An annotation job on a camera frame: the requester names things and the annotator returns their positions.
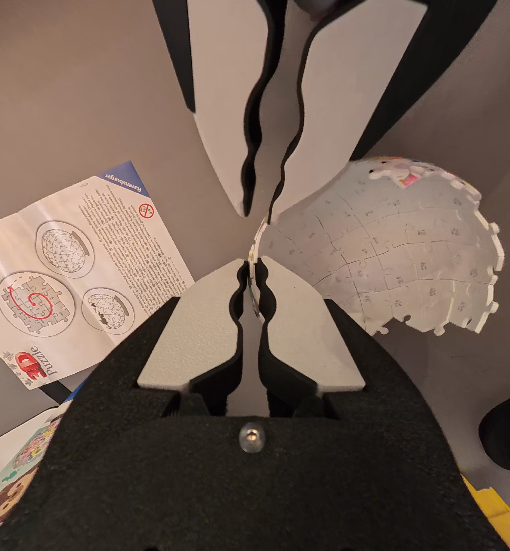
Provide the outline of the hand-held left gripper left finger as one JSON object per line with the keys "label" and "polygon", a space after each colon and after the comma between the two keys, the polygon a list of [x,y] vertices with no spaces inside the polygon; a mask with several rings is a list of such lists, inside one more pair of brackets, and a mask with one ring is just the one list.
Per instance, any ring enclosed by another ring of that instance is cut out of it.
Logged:
{"label": "hand-held left gripper left finger", "polygon": [[137,379],[146,389],[199,394],[223,416],[242,379],[244,310],[249,264],[236,259],[190,286],[179,298]]}

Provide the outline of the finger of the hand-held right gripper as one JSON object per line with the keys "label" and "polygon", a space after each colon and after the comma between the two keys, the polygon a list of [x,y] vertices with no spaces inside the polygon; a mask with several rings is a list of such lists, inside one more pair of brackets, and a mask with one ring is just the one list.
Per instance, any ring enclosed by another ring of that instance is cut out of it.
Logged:
{"label": "finger of the hand-held right gripper", "polygon": [[246,217],[262,142],[259,107],[281,53],[287,1],[188,1],[194,120],[237,213]]}
{"label": "finger of the hand-held right gripper", "polygon": [[427,11],[421,1],[339,1],[303,48],[299,129],[280,165],[267,223],[346,166]]}

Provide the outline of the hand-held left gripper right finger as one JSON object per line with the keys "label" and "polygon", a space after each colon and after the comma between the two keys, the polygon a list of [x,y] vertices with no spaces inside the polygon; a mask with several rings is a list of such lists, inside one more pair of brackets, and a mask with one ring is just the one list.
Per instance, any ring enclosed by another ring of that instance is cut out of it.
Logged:
{"label": "hand-held left gripper right finger", "polygon": [[320,293],[267,256],[258,259],[255,280],[264,320],[258,372],[271,416],[292,416],[305,399],[365,388]]}

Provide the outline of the partly built puzzle ball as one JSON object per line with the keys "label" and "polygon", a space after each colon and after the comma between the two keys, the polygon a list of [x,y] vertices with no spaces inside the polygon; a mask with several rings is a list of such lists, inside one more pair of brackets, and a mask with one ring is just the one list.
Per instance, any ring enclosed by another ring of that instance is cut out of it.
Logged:
{"label": "partly built puzzle ball", "polygon": [[436,165],[400,156],[349,162],[333,181],[263,221],[250,261],[268,256],[331,299],[370,335],[391,319],[420,332],[480,333],[499,307],[499,227],[480,192]]}

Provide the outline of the colourful puzzle box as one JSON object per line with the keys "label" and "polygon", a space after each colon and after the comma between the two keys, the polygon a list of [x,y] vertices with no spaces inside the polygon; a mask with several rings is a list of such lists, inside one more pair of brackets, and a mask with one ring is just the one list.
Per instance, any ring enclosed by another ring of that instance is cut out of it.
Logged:
{"label": "colourful puzzle box", "polygon": [[38,471],[61,417],[82,383],[55,408],[49,408],[0,436],[0,524],[9,516]]}

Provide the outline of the white instruction leaflet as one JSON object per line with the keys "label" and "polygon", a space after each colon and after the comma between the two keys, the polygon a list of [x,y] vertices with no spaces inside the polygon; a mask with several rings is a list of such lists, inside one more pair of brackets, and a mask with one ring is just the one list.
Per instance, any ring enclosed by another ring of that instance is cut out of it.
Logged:
{"label": "white instruction leaflet", "polygon": [[193,283],[124,162],[0,219],[0,358],[27,389],[72,376]]}

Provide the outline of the yellow plastic bin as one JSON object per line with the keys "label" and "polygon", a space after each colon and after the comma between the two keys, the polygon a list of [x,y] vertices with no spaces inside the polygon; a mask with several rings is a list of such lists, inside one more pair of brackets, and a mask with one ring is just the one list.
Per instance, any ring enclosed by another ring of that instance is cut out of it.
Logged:
{"label": "yellow plastic bin", "polygon": [[481,511],[510,549],[510,507],[492,487],[477,490],[462,476]]}

